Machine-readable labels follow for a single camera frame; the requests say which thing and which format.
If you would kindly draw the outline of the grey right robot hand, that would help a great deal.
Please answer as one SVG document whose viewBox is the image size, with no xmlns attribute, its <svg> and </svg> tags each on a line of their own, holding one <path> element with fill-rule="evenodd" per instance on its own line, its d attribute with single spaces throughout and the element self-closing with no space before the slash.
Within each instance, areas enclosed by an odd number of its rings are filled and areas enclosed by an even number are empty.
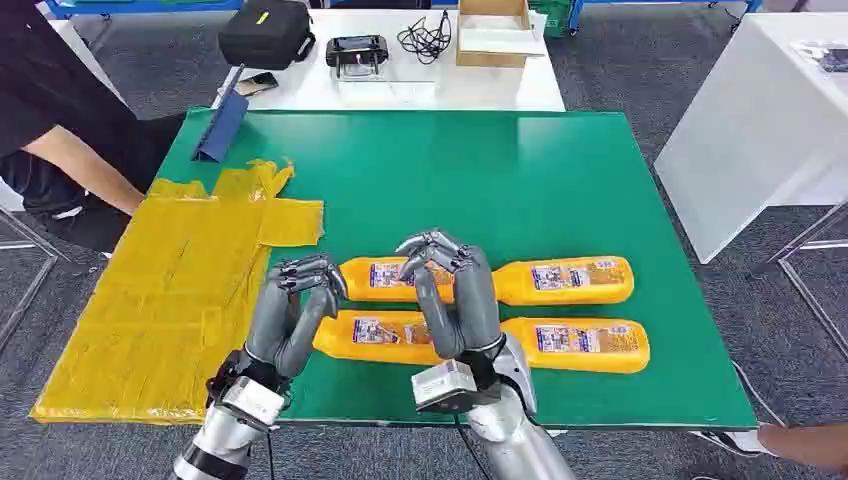
<svg viewBox="0 0 848 480">
<path fill-rule="evenodd" d="M 452 359 L 466 351 L 486 351 L 500 341 L 492 271 L 480 248 L 433 229 L 408 237 L 395 253 L 407 257 L 399 278 L 413 280 L 438 357 Z M 442 300 L 429 263 L 453 275 L 452 309 Z"/>
</svg>

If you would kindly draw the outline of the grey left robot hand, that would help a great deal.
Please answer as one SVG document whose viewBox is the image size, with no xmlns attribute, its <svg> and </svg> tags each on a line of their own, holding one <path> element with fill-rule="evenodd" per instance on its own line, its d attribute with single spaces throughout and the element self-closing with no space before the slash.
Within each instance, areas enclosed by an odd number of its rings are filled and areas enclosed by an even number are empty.
<svg viewBox="0 0 848 480">
<path fill-rule="evenodd" d="M 244 351 L 286 379 L 298 376 L 324 318 L 335 319 L 348 297 L 339 267 L 323 254 L 269 267 L 253 311 Z"/>
</svg>

